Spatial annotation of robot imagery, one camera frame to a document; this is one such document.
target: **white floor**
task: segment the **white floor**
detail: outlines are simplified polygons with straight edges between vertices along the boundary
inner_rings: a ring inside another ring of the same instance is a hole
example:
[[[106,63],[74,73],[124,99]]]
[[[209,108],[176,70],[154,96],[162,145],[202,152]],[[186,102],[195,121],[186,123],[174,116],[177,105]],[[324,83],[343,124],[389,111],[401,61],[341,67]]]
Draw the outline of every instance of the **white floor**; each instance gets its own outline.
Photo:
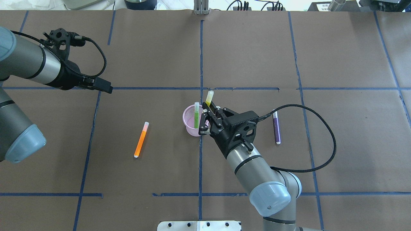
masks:
[[[115,0],[102,0],[83,10],[112,10]],[[321,0],[281,0],[280,2],[288,11],[306,11],[311,2]],[[226,10],[232,0],[209,0],[212,9]],[[265,2],[249,0],[253,10],[261,10]],[[115,9],[126,8],[124,0],[116,0]],[[158,0],[158,10],[193,9],[194,0]],[[63,0],[0,0],[0,10],[67,10]]]

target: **pink basket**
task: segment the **pink basket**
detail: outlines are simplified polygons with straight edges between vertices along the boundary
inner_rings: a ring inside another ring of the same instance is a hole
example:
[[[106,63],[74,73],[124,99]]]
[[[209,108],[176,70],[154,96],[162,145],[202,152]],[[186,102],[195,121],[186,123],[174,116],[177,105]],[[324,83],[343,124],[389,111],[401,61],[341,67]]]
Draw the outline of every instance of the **pink basket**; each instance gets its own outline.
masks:
[[[203,107],[200,105],[200,117],[203,112]],[[187,129],[188,134],[192,136],[200,136],[199,129],[194,128],[194,104],[187,107],[182,114],[182,121]]]

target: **green marker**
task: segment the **green marker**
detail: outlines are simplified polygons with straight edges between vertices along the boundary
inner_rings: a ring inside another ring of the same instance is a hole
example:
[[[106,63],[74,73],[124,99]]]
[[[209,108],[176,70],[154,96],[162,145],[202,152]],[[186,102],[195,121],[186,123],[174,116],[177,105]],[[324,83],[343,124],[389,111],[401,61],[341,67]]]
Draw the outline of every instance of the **green marker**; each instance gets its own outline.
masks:
[[[200,103],[194,103],[194,128],[199,127],[199,117],[200,117]]]

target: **robotic arm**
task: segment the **robotic arm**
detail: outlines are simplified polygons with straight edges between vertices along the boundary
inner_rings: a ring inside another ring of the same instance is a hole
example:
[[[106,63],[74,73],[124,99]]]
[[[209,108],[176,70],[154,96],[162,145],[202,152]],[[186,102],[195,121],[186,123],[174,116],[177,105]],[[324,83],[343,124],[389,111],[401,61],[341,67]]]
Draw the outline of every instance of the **robotic arm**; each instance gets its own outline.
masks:
[[[324,119],[314,110],[297,104],[281,106],[262,117],[253,111],[236,113],[228,108],[215,106],[213,102],[210,106],[204,102],[202,106],[199,135],[209,134],[215,140],[238,181],[248,193],[251,204],[263,216],[264,231],[315,231],[296,226],[296,199],[302,190],[300,180],[288,171],[270,167],[253,142],[257,123],[274,111],[288,106],[307,109],[323,121],[334,141],[334,152],[329,161],[314,169],[300,170],[315,171],[327,165],[336,151],[334,134]]]
[[[36,45],[13,33],[29,37]],[[62,28],[44,33],[47,40],[38,40],[19,32],[0,27],[0,161],[18,163],[46,144],[43,134],[1,88],[10,75],[30,79],[61,90],[80,87],[111,93],[111,83],[99,78],[106,67],[106,58],[99,46],[90,38]],[[94,76],[80,72],[79,67],[68,60],[70,46],[84,46],[92,42],[104,59],[104,67]]]

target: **light blue joint cap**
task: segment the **light blue joint cap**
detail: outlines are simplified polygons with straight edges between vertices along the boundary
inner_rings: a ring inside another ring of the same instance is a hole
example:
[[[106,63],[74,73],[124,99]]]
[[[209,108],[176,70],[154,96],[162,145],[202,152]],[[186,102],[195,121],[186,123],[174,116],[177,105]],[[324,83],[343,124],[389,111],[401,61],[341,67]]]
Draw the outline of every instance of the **light blue joint cap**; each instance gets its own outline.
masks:
[[[0,26],[0,62],[11,55],[16,48],[16,36],[10,30]]]
[[[291,196],[284,184],[277,181],[264,182],[255,187],[250,193],[250,202],[263,217],[269,217],[291,201]]]
[[[33,124],[24,130],[7,150],[5,159],[12,163],[19,163],[26,157],[38,151],[46,145],[46,138]]]

